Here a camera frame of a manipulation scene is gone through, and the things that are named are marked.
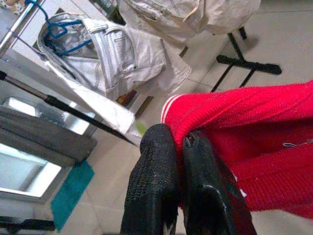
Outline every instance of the tile floor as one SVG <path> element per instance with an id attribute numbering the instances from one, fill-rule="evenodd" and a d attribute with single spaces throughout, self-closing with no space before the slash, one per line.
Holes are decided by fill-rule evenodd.
<path id="1" fill-rule="evenodd" d="M 246 24 L 246 31 L 247 41 L 239 40 L 246 59 L 278 63 L 283 70 L 280 76 L 255 72 L 247 86 L 289 84 L 311 79 L 312 0 L 264 0 L 259 13 Z M 193 72 L 180 93 L 203 93 L 212 89 L 226 68 L 214 59 L 222 49 L 222 54 L 234 55 L 225 35 L 202 33 L 191 40 L 184 59 L 192 66 Z M 238 87 L 247 74 L 247 70 L 233 68 L 219 89 Z M 167 97 L 154 98 L 139 120 L 147 127 L 159 123 L 166 100 Z M 88 162 L 95 177 L 62 230 L 63 235 L 117 233 L 120 228 L 128 177 L 139 158 L 139 150 L 101 131 L 94 136 L 98 145 Z M 179 214 L 177 232 L 184 233 L 181 211 Z M 282 211 L 254 212 L 252 216 L 258 235 L 312 234 L 312 222 Z"/>

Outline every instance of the blue hanger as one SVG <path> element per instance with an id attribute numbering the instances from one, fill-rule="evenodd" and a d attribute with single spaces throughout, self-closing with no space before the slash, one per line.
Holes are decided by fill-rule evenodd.
<path id="1" fill-rule="evenodd" d="M 26 0 L 25 1 L 25 5 L 27 5 L 29 3 L 32 3 L 33 5 L 37 6 L 45 15 L 45 21 L 48 24 L 48 33 L 45 36 L 46 38 L 48 36 L 52 36 L 55 39 L 61 38 L 62 36 L 66 35 L 67 32 L 68 32 L 67 29 L 66 29 L 66 26 L 75 25 L 75 24 L 82 24 L 82 21 L 80 21 L 80 20 L 75 20 L 75 21 L 66 22 L 66 23 L 51 23 L 49 21 L 49 17 L 48 17 L 48 14 L 46 13 L 46 11 L 36 1 L 33 1 L 33 0 Z M 59 33 L 57 35 L 54 35 L 52 33 L 52 28 L 53 27 L 61 27 L 63 29 L 63 32 L 61 32 L 61 33 Z M 84 46 L 86 46 L 86 45 L 88 45 L 90 43 L 92 43 L 91 39 L 88 40 L 88 41 L 83 42 L 82 44 L 80 44 L 80 45 L 78 45 L 78 46 L 76 46 L 76 47 L 74 47 L 74 48 L 72 48 L 70 50 L 66 50 L 66 51 L 63 51 L 63 52 L 58 52 L 58 51 L 56 51 L 56 49 L 54 49 L 54 51 L 56 52 L 57 55 L 63 56 L 63 55 L 67 55 L 67 54 L 69 54 L 69 53 L 71 53 L 73 51 L 76 51 L 76 50 L 78 50 L 78 49 L 80 49 L 80 48 L 82 48 L 82 47 L 84 47 Z"/>

